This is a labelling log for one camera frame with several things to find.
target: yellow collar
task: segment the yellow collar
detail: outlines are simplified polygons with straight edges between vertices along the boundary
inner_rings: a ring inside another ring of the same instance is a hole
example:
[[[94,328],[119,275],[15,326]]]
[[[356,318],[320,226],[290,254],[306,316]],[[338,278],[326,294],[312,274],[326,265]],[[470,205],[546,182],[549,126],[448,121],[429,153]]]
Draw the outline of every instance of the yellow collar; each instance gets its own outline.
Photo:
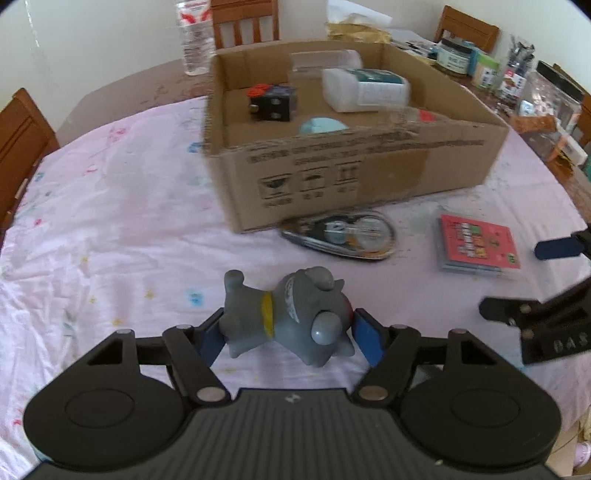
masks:
[[[266,291],[261,299],[261,314],[262,325],[265,328],[265,333],[272,339],[275,336],[273,328],[273,297],[270,291]]]

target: white container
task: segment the white container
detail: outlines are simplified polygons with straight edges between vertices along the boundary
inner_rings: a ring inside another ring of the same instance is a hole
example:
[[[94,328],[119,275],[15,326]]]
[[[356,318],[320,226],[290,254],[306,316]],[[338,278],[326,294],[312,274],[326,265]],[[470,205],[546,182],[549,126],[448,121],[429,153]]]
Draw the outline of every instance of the white container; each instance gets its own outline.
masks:
[[[340,113],[402,108],[410,100],[408,80],[387,70],[325,69],[322,92],[326,103]]]

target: plastic water bottle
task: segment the plastic water bottle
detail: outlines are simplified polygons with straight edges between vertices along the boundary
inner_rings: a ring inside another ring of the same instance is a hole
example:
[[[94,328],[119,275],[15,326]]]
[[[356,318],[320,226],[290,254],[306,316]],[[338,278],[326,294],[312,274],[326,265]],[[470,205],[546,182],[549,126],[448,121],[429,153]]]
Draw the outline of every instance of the plastic water bottle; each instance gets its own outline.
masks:
[[[190,0],[177,3],[177,19],[185,72],[187,75],[209,72],[209,64],[215,51],[209,1]]]

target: black cube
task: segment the black cube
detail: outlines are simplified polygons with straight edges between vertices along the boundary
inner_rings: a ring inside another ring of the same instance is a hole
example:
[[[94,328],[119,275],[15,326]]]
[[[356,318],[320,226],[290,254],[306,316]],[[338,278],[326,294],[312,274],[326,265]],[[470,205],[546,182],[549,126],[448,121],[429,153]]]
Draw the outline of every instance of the black cube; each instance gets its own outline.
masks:
[[[296,89],[271,85],[261,95],[251,96],[250,101],[251,115],[256,120],[289,122],[296,112]]]

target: gray cat figurine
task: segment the gray cat figurine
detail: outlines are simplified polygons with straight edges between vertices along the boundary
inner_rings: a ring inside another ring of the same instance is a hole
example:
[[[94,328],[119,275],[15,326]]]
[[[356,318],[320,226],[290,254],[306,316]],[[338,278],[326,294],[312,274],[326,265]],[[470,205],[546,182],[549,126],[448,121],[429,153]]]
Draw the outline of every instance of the gray cat figurine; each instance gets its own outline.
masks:
[[[243,282],[239,270],[224,276],[226,301],[220,331],[232,358],[270,340],[314,367],[322,367],[331,356],[355,353],[347,335],[353,310],[341,292],[345,281],[335,280],[326,268],[291,273],[273,291]]]

